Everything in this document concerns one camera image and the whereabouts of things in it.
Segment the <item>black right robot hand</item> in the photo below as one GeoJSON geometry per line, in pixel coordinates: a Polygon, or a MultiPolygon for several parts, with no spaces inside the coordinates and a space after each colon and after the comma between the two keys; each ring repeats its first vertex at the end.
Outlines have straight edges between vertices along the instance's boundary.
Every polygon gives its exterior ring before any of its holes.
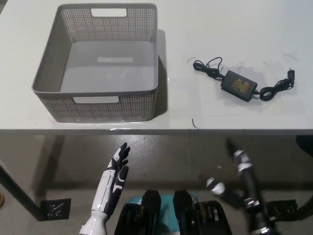
{"type": "MultiPolygon", "coordinates": [[[[251,168],[252,164],[243,148],[239,147],[232,139],[226,140],[226,148],[229,155],[234,163],[238,176],[243,182],[244,193],[246,197],[250,194],[250,180],[251,180],[251,168]]],[[[239,194],[227,188],[222,182],[217,181],[211,177],[206,180],[205,186],[217,197],[233,206],[236,209],[244,207],[244,198],[240,197],[239,194]]]]}

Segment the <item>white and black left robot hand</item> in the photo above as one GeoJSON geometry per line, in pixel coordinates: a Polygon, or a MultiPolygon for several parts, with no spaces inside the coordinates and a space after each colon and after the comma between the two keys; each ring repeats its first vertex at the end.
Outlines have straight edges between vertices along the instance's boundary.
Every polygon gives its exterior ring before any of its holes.
{"type": "Polygon", "coordinates": [[[123,143],[111,158],[103,172],[91,207],[92,211],[99,211],[111,216],[121,196],[126,182],[129,167],[127,166],[130,147],[123,143]]]}

